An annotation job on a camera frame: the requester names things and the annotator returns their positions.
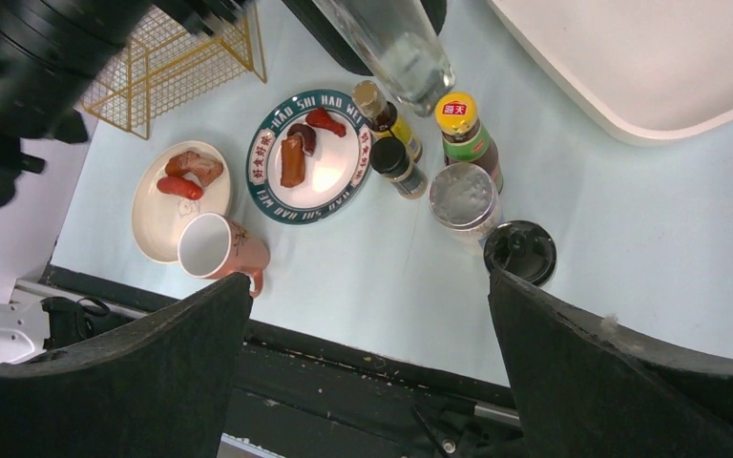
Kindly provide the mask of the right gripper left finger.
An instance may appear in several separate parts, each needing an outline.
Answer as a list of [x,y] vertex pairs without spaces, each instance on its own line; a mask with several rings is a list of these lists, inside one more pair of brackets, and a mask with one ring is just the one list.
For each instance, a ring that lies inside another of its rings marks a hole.
[[0,364],[0,457],[213,457],[252,310],[233,274],[116,329]]

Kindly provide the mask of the yellow cap sauce bottle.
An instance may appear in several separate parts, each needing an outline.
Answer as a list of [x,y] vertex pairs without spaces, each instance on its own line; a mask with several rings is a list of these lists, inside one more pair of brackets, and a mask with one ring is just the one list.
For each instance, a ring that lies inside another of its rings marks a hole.
[[497,145],[479,117],[473,97],[465,92],[444,95],[434,109],[442,136],[445,163],[469,162],[493,179],[498,193],[503,189]]

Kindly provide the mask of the glass oil bottle gold spout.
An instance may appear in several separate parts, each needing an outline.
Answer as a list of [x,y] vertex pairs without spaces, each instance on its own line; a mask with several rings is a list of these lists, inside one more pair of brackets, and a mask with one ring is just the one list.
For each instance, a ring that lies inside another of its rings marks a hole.
[[416,115],[433,114],[456,77],[419,1],[317,1],[316,7],[387,91]]

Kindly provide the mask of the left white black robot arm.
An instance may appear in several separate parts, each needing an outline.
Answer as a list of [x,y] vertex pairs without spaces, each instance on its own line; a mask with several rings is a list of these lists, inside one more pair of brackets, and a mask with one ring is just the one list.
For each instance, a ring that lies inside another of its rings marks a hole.
[[[75,104],[150,8],[148,1],[0,1],[0,208],[23,173],[45,169],[42,158],[24,153],[23,140],[88,140]],[[47,298],[28,311],[0,305],[0,364],[20,361],[20,342],[34,357],[84,341],[109,312],[92,298]]]

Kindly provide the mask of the pink ceramic mug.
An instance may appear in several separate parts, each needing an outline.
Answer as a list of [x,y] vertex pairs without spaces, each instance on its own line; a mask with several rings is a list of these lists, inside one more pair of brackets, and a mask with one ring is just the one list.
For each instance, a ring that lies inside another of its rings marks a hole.
[[237,222],[218,213],[204,213],[182,231],[177,259],[185,273],[198,279],[244,274],[252,283],[249,294],[257,298],[263,291],[270,252],[262,240]]

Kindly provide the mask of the black lid spice jar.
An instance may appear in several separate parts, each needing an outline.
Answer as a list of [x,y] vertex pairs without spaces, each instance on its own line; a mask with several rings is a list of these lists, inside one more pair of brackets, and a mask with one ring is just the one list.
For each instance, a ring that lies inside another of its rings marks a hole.
[[489,273],[505,270],[540,287],[555,272],[557,250],[553,238],[539,224],[511,220],[494,228],[486,238],[483,260]]

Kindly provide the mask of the cream round plate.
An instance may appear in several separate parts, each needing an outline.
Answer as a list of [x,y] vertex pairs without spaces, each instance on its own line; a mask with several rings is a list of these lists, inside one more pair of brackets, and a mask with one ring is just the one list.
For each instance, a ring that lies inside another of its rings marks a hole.
[[[187,151],[213,158],[223,166],[222,174],[204,189],[204,195],[198,200],[163,194],[157,189],[157,182],[166,176],[169,159]],[[150,260],[176,262],[178,241],[185,226],[202,213],[227,213],[233,196],[230,169],[217,148],[197,140],[169,147],[152,162],[136,188],[131,212],[136,245]]]

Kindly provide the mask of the red sausage on cream plate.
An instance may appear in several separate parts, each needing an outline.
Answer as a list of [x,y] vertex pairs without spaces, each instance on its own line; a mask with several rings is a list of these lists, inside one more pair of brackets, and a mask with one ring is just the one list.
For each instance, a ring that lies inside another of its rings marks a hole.
[[204,195],[204,190],[200,185],[184,177],[162,177],[157,181],[156,187],[165,195],[174,195],[189,200],[198,200]]

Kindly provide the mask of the patterned rim white plate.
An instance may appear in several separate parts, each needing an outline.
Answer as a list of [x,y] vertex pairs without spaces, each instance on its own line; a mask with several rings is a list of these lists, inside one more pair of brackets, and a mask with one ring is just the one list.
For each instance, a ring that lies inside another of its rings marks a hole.
[[[309,125],[315,133],[314,153],[304,156],[304,179],[283,184],[283,147],[295,161],[298,149],[289,130],[306,123],[313,112],[325,112],[335,130]],[[317,89],[288,97],[273,109],[255,132],[247,155],[246,180],[256,206],[276,222],[303,225],[342,209],[370,171],[372,135],[352,98],[339,91]]]

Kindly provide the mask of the dark sausage piece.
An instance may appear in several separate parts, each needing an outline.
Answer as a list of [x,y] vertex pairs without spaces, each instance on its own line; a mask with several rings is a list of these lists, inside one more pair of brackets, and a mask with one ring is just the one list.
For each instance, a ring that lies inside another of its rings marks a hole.
[[317,145],[317,135],[316,131],[312,127],[305,123],[296,123],[289,127],[287,135],[298,135],[302,140],[304,154],[306,156],[314,156]]

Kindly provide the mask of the black cap pepper jar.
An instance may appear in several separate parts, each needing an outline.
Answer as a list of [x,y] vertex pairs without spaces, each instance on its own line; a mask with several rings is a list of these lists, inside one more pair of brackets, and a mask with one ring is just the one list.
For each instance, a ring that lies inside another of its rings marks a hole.
[[427,178],[399,139],[379,138],[371,148],[369,164],[404,198],[420,198],[427,190]]

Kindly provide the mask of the red sausage piece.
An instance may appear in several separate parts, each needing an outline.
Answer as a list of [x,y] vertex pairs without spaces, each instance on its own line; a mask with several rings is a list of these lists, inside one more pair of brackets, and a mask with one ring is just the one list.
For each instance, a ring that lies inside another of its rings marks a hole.
[[311,127],[327,130],[338,137],[345,137],[347,134],[346,126],[335,120],[323,107],[310,111],[304,122]]

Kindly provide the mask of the white rectangular basin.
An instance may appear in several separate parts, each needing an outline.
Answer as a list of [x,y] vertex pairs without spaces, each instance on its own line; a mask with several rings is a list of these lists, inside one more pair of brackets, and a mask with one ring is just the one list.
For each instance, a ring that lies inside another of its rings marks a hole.
[[733,121],[733,1],[494,1],[492,9],[622,142],[667,144]]

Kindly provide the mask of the brown cap small bottle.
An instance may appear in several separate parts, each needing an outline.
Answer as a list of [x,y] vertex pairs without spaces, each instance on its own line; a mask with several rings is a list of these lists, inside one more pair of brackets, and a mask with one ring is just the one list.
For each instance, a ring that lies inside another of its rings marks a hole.
[[359,82],[353,88],[351,98],[376,139],[394,137],[404,143],[414,162],[422,158],[423,145],[418,135],[374,82]]

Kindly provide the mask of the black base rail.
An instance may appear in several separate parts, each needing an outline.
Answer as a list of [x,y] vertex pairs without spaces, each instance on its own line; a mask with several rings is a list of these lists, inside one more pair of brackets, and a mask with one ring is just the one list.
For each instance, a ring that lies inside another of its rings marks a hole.
[[[143,317],[181,300],[145,299]],[[393,365],[347,366],[321,340],[253,320],[253,308],[221,438],[284,457],[526,455],[521,429],[478,413],[479,395],[404,376]]]

